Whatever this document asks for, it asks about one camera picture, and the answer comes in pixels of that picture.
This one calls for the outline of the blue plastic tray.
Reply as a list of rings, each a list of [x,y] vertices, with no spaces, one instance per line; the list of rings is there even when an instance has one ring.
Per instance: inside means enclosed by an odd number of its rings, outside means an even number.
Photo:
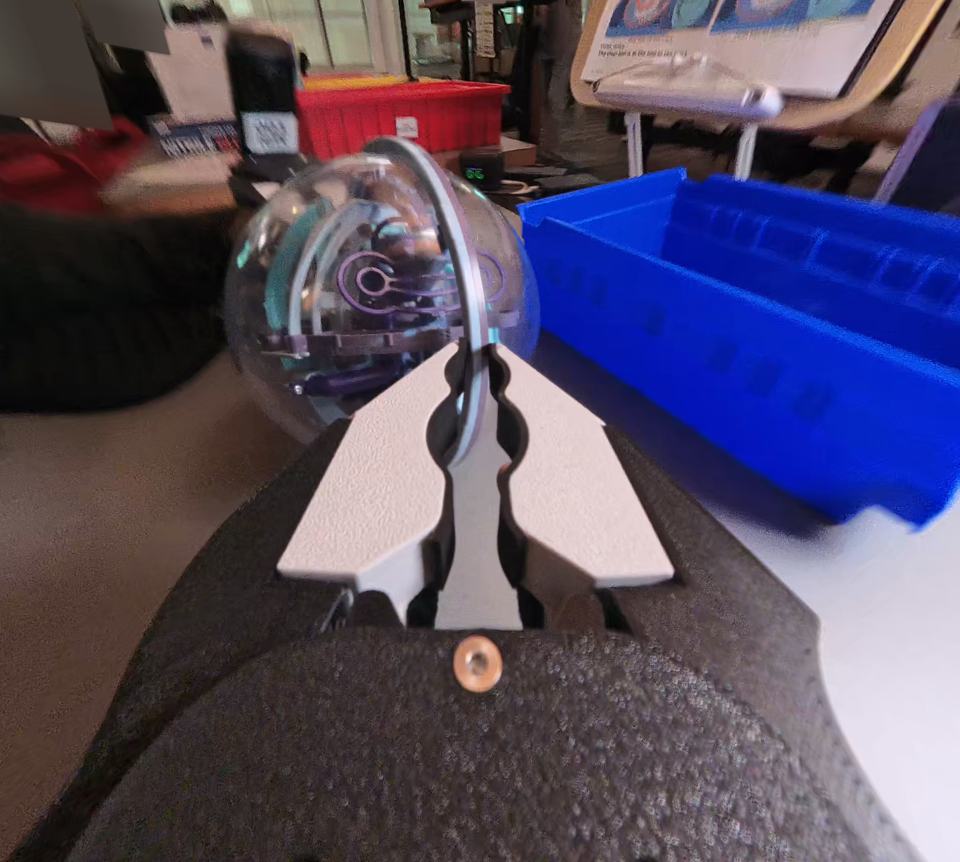
[[[547,333],[835,521],[958,494],[958,219],[684,170],[518,209]]]

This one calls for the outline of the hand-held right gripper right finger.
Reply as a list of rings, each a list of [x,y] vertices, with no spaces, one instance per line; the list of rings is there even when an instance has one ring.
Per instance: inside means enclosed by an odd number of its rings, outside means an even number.
[[[489,349],[497,440],[498,555],[527,590],[612,590],[674,566],[604,421],[508,348]]]

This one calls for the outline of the person's left forearm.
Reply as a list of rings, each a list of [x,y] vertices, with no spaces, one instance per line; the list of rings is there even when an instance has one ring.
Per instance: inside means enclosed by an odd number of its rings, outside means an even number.
[[[191,380],[226,347],[235,211],[1,214],[1,411],[107,412]]]

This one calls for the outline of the small black device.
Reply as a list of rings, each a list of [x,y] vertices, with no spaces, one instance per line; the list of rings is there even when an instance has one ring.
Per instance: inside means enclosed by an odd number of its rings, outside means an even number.
[[[465,148],[458,154],[458,174],[482,192],[502,188],[506,156],[498,147]]]

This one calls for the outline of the red plastic bin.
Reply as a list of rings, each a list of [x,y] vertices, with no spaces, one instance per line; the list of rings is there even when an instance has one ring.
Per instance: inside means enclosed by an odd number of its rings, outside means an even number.
[[[509,86],[456,80],[314,79],[295,94],[301,150],[321,161],[395,136],[431,153],[500,140]]]

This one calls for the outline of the clear maze ball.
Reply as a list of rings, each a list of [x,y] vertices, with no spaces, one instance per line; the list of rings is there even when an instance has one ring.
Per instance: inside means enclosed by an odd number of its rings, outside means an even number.
[[[223,323],[262,412],[307,444],[451,342],[477,278],[486,342],[528,360],[539,291],[505,212],[416,143],[305,165],[245,223]]]

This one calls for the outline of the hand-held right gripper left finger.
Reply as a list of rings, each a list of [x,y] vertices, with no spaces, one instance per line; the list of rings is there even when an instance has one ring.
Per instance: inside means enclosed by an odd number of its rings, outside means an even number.
[[[451,395],[450,344],[355,413],[278,562],[285,578],[342,582],[408,607],[434,579],[425,545],[447,477],[428,444]]]

